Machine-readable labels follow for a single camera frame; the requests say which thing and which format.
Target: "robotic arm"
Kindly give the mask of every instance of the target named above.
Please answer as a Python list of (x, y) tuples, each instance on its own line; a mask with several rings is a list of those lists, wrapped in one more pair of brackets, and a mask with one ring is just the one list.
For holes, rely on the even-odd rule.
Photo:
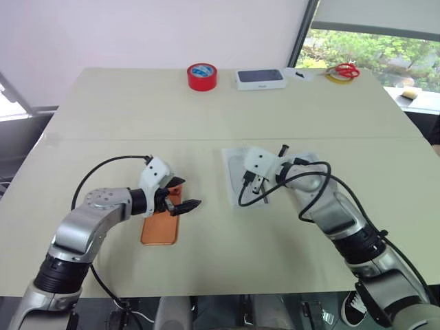
[(76, 329), (72, 312), (81, 295), (81, 285), (107, 232), (131, 215), (170, 211), (180, 215), (201, 201), (173, 205), (168, 187), (183, 183), (173, 177), (159, 158), (149, 160), (141, 174), (140, 188), (100, 188), (89, 192), (84, 202), (61, 222), (36, 278), (29, 284), (9, 325), (9, 330)]
[[(258, 194), (262, 178), (281, 184), (301, 173), (319, 173), (285, 183), (305, 208), (320, 192), (326, 168), (313, 164), (317, 160), (313, 154), (304, 155), (307, 161), (303, 157), (285, 157), (286, 146), (283, 149), (275, 156), (251, 148), (245, 158), (244, 186), (251, 184), (253, 192)], [(430, 305), (424, 287), (373, 224), (338, 192), (334, 180), (321, 193), (307, 215), (332, 241), (358, 278), (355, 287), (375, 321), (383, 327), (392, 325), (396, 330), (440, 329), (440, 308)]]

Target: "sneaker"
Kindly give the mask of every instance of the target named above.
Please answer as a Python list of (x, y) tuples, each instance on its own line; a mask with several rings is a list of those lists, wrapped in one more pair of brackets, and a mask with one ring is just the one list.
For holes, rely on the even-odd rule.
[(365, 319), (366, 307), (357, 291), (345, 298), (341, 307), (341, 319), (349, 327), (357, 327)]

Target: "table surface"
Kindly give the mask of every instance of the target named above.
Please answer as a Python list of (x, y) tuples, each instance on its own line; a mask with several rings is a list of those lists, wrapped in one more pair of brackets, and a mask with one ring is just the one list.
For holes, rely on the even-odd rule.
[[(148, 96), (137, 91), (137, 96), (133, 98), (132, 94), (127, 98), (129, 105), (120, 107), (118, 113), (115, 104), (121, 102), (120, 94), (109, 92), (105, 100), (99, 100), (91, 97), (88, 88), (83, 86), (99, 90), (98, 81), (105, 85), (109, 75), (117, 76), (118, 72), (126, 76), (121, 86), (129, 84), (129, 76), (134, 77), (133, 82), (138, 82), (140, 76), (146, 81), (153, 81), (151, 76), (163, 81), (165, 78), (160, 78), (161, 72), (166, 78), (181, 74), (178, 70), (90, 69), (79, 78), (72, 95), (54, 116), (0, 201), (0, 248), (5, 252), (0, 254), (0, 264), (4, 269), (13, 270), (1, 273), (0, 295), (23, 295), (26, 285), (37, 273), (57, 226), (69, 212), (73, 191), (84, 174), (108, 157), (128, 154), (160, 156), (177, 175), (187, 180), (184, 198), (202, 199), (203, 203), (198, 209), (181, 216), (179, 237), (174, 245), (142, 245), (141, 216), (132, 217), (109, 232), (95, 264), (105, 283), (117, 295), (353, 289), (355, 279), (336, 249), (315, 225), (298, 220), (296, 202), (286, 191), (275, 192), (270, 204), (261, 208), (235, 208), (229, 204), (221, 149), (259, 146), (277, 152), (281, 144), (289, 144), (291, 153), (313, 151), (320, 159), (329, 161), (334, 173), (354, 189), (376, 226), (390, 232), (390, 238), (429, 283), (440, 283), (437, 266), (427, 253), (432, 249), (432, 242), (437, 241), (440, 229), (436, 221), (440, 186), (433, 184), (440, 180), (440, 158), (368, 73), (362, 72), (358, 81), (346, 86), (356, 94), (354, 86), (359, 83), (365, 89), (362, 94), (375, 100), (376, 107), (368, 109), (369, 113), (359, 111), (357, 104), (352, 106), (352, 112), (364, 115), (362, 124), (348, 108), (342, 111), (332, 98), (328, 99), (326, 109), (315, 106), (303, 111), (304, 117), (290, 113), (295, 127), (290, 131), (283, 126), (285, 121), (276, 118), (278, 114), (287, 114), (287, 108), (272, 107), (273, 115), (266, 117), (266, 125), (280, 124), (282, 129), (277, 132), (270, 128), (254, 130), (255, 125), (251, 124), (234, 131), (234, 125), (226, 125), (226, 118), (244, 120), (245, 116), (237, 113), (246, 109), (236, 108), (233, 112), (234, 109), (222, 109), (216, 105), (220, 113), (214, 115), (214, 108), (210, 112), (213, 117), (221, 119), (216, 126), (213, 118), (203, 115), (205, 109), (200, 104), (192, 107), (197, 104), (196, 95), (206, 98), (202, 103), (220, 101), (217, 89), (212, 93), (194, 94), (189, 89), (185, 92), (179, 85), (175, 86), (178, 91), (172, 98), (176, 104), (180, 99), (178, 111), (163, 111), (170, 103), (153, 102), (149, 98), (151, 91)], [(324, 86), (321, 78), (301, 83), (315, 90), (316, 86)], [(329, 88), (334, 88), (333, 84), (328, 84)], [(252, 95), (260, 98), (261, 94), (267, 94), (276, 105), (279, 96), (284, 95), (282, 91), (287, 94), (286, 98), (290, 98), (296, 90), (243, 92), (245, 96), (236, 96), (235, 90), (226, 91), (222, 84), (219, 87), (224, 98), (231, 94), (234, 95), (231, 98), (243, 97), (245, 102), (253, 102)], [(338, 92), (342, 97), (345, 89), (338, 88), (340, 90), (334, 89), (334, 94)], [(303, 95), (298, 94), (299, 98), (306, 102)], [(100, 121), (100, 115), (107, 110), (104, 103), (113, 106), (111, 115)], [(154, 104), (162, 107), (162, 111), (151, 110)], [(85, 109), (90, 115), (85, 116)], [(334, 114), (328, 116), (330, 109)], [(185, 119), (184, 111), (192, 116)], [(181, 116), (179, 120), (168, 116), (168, 128), (164, 129), (157, 125), (166, 120), (165, 113), (181, 113)], [(321, 116), (327, 120), (326, 125), (321, 126), (325, 132), (318, 129), (320, 125), (310, 126), (317, 136), (311, 136), (300, 125), (306, 127), (305, 123), (312, 117), (319, 123), (316, 118)], [(187, 124), (190, 129), (183, 129)], [(111, 133), (107, 130), (109, 127), (113, 127)], [(168, 137), (163, 135), (167, 131), (170, 133)], [(304, 138), (301, 134), (310, 134), (310, 137)], [(97, 187), (136, 187), (143, 166), (135, 159), (106, 165), (89, 179), (80, 199)], [(423, 236), (417, 228), (423, 228)], [(90, 274), (83, 290), (84, 297), (105, 296)]]

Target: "red scissors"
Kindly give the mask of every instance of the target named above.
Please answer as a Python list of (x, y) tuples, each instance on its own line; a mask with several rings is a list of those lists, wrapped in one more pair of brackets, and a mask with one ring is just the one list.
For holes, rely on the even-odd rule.
[(359, 70), (351, 63), (342, 63), (335, 66), (335, 71), (345, 78), (356, 78), (360, 75)]

